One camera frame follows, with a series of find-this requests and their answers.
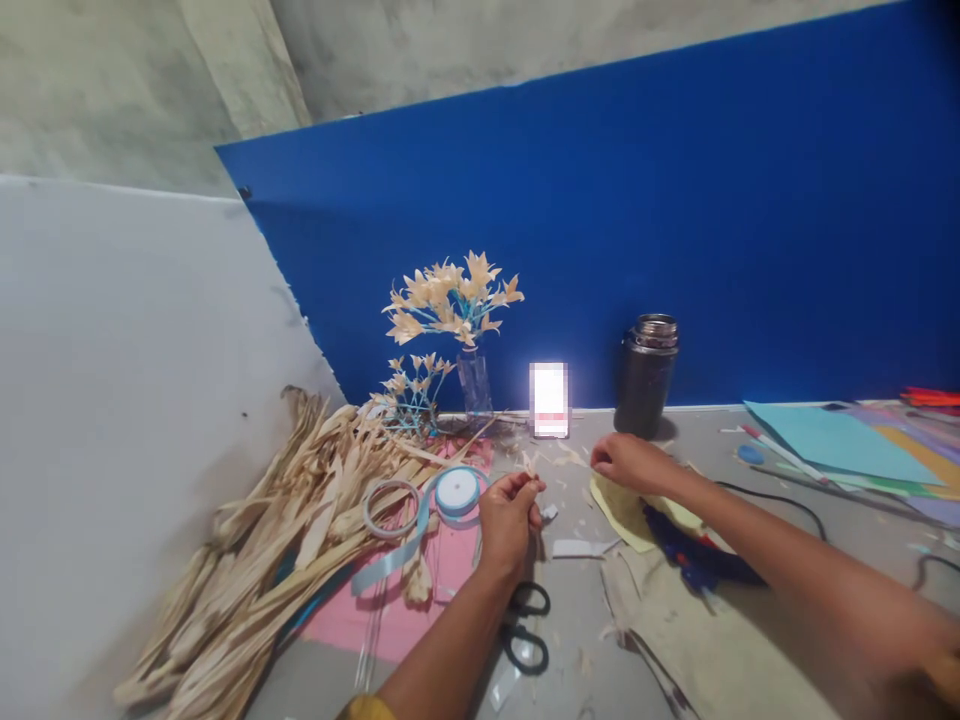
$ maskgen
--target smartphone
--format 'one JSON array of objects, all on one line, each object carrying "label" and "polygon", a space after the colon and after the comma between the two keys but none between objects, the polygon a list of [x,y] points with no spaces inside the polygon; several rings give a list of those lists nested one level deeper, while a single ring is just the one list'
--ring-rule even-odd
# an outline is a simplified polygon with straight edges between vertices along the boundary
[{"label": "smartphone", "polygon": [[534,437],[570,437],[566,363],[530,363],[530,424]]}]

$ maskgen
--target black scissors handle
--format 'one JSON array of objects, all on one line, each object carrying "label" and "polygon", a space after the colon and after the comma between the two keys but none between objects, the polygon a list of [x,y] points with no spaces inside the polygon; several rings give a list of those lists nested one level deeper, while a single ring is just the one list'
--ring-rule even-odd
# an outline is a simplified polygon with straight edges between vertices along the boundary
[{"label": "black scissors handle", "polygon": [[[524,591],[529,591],[531,595],[539,595],[543,598],[543,603],[531,605],[529,602],[522,602],[519,596]],[[521,580],[517,583],[516,590],[510,596],[510,604],[507,609],[511,610],[517,617],[543,616],[550,612],[550,596],[547,595],[543,585],[531,580]]]},{"label": "black scissors handle", "polygon": [[[523,625],[502,625],[500,627],[500,639],[503,642],[503,651],[507,654],[513,666],[524,675],[542,675],[550,664],[550,653],[547,652],[547,644]],[[517,657],[513,651],[514,640],[525,640],[531,645],[539,648],[540,661],[533,664],[526,664]]]}]

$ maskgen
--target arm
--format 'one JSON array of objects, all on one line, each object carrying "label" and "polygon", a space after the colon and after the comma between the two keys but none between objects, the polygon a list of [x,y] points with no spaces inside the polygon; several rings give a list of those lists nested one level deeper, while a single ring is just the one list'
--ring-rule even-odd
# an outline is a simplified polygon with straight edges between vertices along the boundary
[{"label": "arm", "polygon": [[591,465],[637,492],[699,516],[773,590],[877,681],[960,648],[960,623],[938,606],[818,538],[677,465],[631,435],[608,435]]},{"label": "arm", "polygon": [[507,475],[480,498],[483,552],[476,571],[377,693],[397,720],[452,720],[467,712],[510,595],[523,573],[534,500],[545,488]]}]

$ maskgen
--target pink paper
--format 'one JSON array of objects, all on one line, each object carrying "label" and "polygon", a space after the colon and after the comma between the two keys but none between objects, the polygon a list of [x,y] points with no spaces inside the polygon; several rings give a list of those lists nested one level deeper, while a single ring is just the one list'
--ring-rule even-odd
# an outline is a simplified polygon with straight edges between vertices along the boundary
[{"label": "pink paper", "polygon": [[[465,462],[489,472],[493,460],[490,441],[481,440],[477,445],[478,452],[469,455]],[[448,444],[442,455],[449,457],[456,450]],[[478,527],[453,530],[441,522],[437,533],[428,538],[424,557],[433,577],[433,599],[424,608],[411,609],[403,602],[399,571],[387,579],[387,603],[380,619],[380,637],[373,650],[378,658],[400,662],[440,616],[452,597],[448,590],[459,590],[473,572],[478,532]],[[373,556],[370,562],[381,555]],[[371,588],[355,598],[347,583],[314,613],[302,637],[359,653],[367,635],[370,611],[379,604],[375,593],[376,589]]]}]

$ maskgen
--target stainless steel bottle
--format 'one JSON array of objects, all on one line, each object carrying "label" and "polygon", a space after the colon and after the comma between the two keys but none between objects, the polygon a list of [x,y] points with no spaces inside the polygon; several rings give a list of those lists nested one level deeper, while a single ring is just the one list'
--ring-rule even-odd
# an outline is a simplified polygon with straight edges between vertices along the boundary
[{"label": "stainless steel bottle", "polygon": [[641,315],[624,334],[613,416],[618,432],[644,440],[657,434],[679,350],[677,321],[670,315]]}]

